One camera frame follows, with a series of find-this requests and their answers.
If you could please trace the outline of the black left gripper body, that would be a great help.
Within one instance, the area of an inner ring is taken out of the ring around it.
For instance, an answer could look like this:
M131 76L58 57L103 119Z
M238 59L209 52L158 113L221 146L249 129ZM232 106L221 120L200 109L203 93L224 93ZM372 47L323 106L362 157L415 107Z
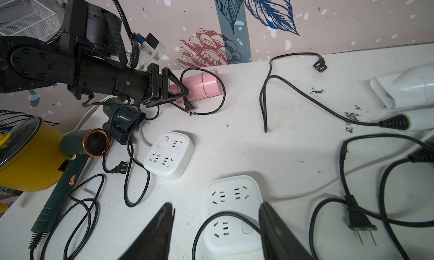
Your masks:
M150 79L149 88L146 92L146 100L152 97L166 95L168 91L163 90L163 77L162 73L159 72L159 66L155 63L152 63L148 66L146 73Z

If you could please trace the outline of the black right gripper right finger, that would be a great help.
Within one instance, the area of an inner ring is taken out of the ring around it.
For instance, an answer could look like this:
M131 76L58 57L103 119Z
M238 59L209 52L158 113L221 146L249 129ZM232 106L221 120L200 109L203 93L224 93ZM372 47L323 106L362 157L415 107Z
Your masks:
M259 208L259 229L266 260L313 260L268 202Z

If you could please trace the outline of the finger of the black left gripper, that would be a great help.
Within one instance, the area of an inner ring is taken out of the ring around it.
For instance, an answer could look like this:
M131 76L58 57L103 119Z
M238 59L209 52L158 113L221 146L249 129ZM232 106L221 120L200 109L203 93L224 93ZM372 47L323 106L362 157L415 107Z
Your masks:
M185 97L184 94L173 94L173 93L167 93L166 95L161 95L159 97L152 97L145 101L146 107L155 107L167 103L171 103L176 101L177 99Z
M178 79L169 68L162 69L163 90L170 95L189 95L189 89Z

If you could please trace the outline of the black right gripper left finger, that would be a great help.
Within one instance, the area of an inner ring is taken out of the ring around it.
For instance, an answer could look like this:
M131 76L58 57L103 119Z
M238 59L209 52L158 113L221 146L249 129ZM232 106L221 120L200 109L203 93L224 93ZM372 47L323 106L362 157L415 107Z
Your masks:
M175 210L172 203L162 205L120 260L167 260Z

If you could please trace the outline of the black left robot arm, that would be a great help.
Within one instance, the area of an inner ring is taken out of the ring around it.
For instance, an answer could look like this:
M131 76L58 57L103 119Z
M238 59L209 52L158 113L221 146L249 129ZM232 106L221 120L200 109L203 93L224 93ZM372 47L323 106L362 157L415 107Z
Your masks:
M48 42L1 37L1 92L65 84L77 98L96 93L153 107L189 95L189 89L156 61L165 47L132 32L118 0L113 14L85 0L69 0L59 32Z

